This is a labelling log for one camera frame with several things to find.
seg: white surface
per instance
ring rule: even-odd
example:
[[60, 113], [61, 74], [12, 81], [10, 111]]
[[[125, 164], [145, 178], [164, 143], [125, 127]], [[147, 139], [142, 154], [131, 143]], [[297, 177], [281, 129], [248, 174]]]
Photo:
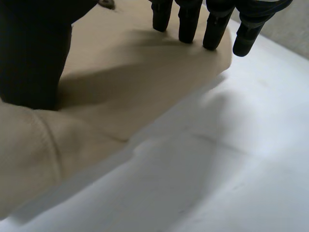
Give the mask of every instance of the white surface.
[[259, 37], [218, 82], [0, 231], [309, 231], [309, 62]]

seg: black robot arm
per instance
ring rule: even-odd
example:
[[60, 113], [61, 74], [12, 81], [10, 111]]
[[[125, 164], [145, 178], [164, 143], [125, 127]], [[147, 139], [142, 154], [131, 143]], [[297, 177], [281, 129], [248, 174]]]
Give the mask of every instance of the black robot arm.
[[[173, 0], [150, 0], [153, 10], [153, 27], [165, 31]], [[179, 40], [191, 43], [197, 29], [202, 0], [175, 0], [179, 10]], [[288, 7], [293, 0], [206, 0], [210, 12], [203, 40], [204, 48], [215, 50], [224, 34], [235, 7], [239, 10], [241, 25], [237, 31], [233, 52], [244, 57], [251, 50], [263, 25], [278, 11]]]

